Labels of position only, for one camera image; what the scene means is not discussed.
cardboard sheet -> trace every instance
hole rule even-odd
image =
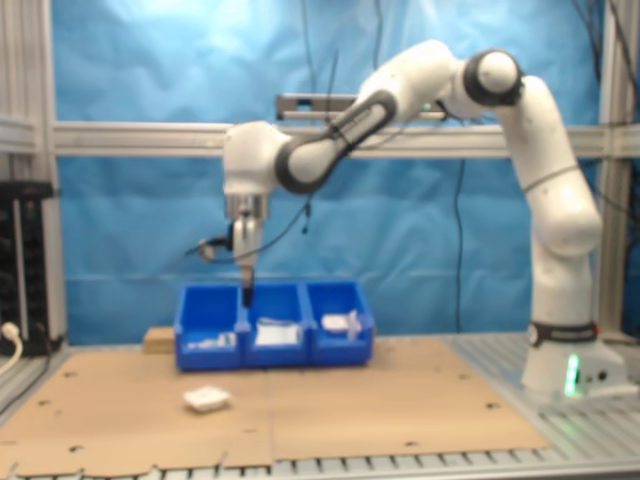
[[[15,462],[22,475],[98,477],[270,464],[265,380],[260,372],[182,375],[170,355],[74,355],[0,430],[0,473]],[[209,384],[233,392],[232,408],[188,410],[182,394]]]
[[[233,406],[187,410],[204,385]],[[331,370],[185,375],[172,355],[83,353],[0,430],[0,477],[547,446],[437,339],[379,342],[368,367]]]
[[[435,339],[379,343],[367,369],[271,372],[268,384],[278,459],[547,446]]]

blue backdrop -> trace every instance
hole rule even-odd
[[[310,92],[300,1],[54,0],[60,120],[275,120],[275,96]],[[435,38],[463,58],[490,47],[544,78],[567,124],[597,121],[588,37],[571,2],[382,0],[380,62]],[[373,70],[373,0],[308,0],[316,88],[355,93]],[[137,342],[170,324],[182,284],[236,278],[183,252],[223,232],[219,159],[59,159],[74,344]],[[457,160],[343,162],[302,225],[260,258],[268,277],[353,277],[386,334],[455,328]],[[403,178],[403,182],[392,179]],[[274,195],[266,238],[303,199]],[[464,331],[521,330],[530,308],[530,217],[506,159],[467,162]]]

green status light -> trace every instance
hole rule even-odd
[[[564,394],[571,396],[576,393],[576,380],[578,379],[578,369],[580,368],[580,359],[577,355],[569,357],[567,365],[567,379],[564,383]]]

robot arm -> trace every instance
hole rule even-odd
[[[524,385],[545,398],[637,393],[622,358],[597,341],[591,319],[589,253],[602,230],[593,196],[551,92],[502,51],[461,61],[442,43],[427,41],[374,72],[353,106],[320,133],[290,137],[265,122],[231,128],[223,163],[232,225],[221,242],[232,247],[242,269],[244,304],[251,305],[271,191],[317,191],[369,136],[434,102],[458,118],[496,113],[531,208],[533,298]]]
[[[504,52],[484,52],[466,62],[434,40],[415,45],[385,63],[362,85],[351,108],[324,131],[290,137],[266,122],[229,129],[224,143],[224,193],[232,221],[233,254],[242,270],[245,304],[268,214],[268,195],[281,186],[311,194],[338,162],[393,122],[415,118],[441,101],[459,117],[471,117],[520,97],[521,71]]]

blue bin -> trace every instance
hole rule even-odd
[[[311,363],[317,366],[364,365],[373,355],[374,320],[357,282],[310,282],[308,302],[315,322]],[[348,314],[355,310],[361,331],[355,339],[346,333],[327,332],[322,326],[325,314]]]
[[[231,370],[242,367],[248,334],[240,289],[228,285],[190,285],[182,292],[174,325],[176,362],[181,370]],[[219,345],[221,334],[235,342]]]
[[[310,362],[313,321],[303,310],[303,286],[298,283],[258,283],[248,311],[249,335],[244,364],[247,367],[292,367]],[[296,345],[257,345],[258,322],[263,319],[294,322],[299,326]]]

